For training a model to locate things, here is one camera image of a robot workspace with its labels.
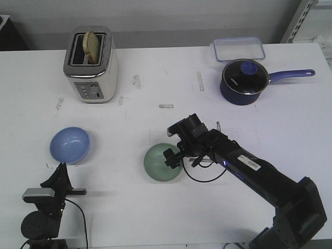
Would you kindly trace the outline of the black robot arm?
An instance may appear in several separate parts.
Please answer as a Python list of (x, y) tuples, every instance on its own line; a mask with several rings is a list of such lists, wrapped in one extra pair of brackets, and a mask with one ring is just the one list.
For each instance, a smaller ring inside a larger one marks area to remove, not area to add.
[(196, 114), (168, 127), (167, 134), (176, 134), (181, 139), (178, 153), (164, 151), (167, 166), (175, 168), (185, 157), (194, 157), (192, 165), (196, 166), (208, 156), (275, 207), (272, 227), (253, 239), (250, 248), (302, 248), (326, 223), (314, 181), (308, 177), (293, 181), (227, 135), (216, 129), (208, 130)]
[(67, 165), (61, 162), (54, 173), (38, 188), (28, 188), (22, 200), (32, 203), (37, 210), (27, 214), (21, 223), (21, 233), (27, 238), (22, 245), (29, 248), (68, 248), (65, 239), (59, 239), (60, 224), (66, 202), (79, 205), (67, 196), (84, 196), (85, 188), (75, 189), (68, 176)]

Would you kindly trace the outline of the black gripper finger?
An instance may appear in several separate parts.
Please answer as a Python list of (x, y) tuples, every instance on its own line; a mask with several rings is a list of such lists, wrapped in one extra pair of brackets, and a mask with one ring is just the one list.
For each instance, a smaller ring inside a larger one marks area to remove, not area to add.
[(52, 188), (53, 190), (61, 190), (65, 186), (65, 163), (60, 163), (54, 173), (43, 183), (42, 188)]
[(68, 171), (67, 171), (67, 165), (66, 163), (64, 164), (64, 183), (65, 183), (65, 190), (73, 190)]
[(176, 158), (177, 154), (173, 152), (173, 150), (171, 148), (165, 150), (163, 152), (163, 155), (166, 159), (174, 159)]
[(165, 164), (170, 168), (177, 168), (181, 167), (183, 165), (183, 161), (180, 159), (167, 159), (165, 161)]

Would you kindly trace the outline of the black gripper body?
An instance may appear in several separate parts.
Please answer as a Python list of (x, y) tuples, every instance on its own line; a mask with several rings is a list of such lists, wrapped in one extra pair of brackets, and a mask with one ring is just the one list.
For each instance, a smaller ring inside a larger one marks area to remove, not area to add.
[(62, 215), (67, 196), (83, 196), (87, 194), (85, 188), (70, 188), (68, 190), (41, 188), (41, 190), (44, 189), (48, 192), (36, 197), (33, 203), (39, 211), (42, 211), (46, 215)]
[(189, 115), (187, 118), (177, 123), (182, 125), (183, 132), (183, 134), (179, 136), (181, 141), (177, 144), (179, 157), (210, 157), (211, 153), (208, 146), (202, 141), (209, 130), (205, 124), (201, 122), (197, 114)]

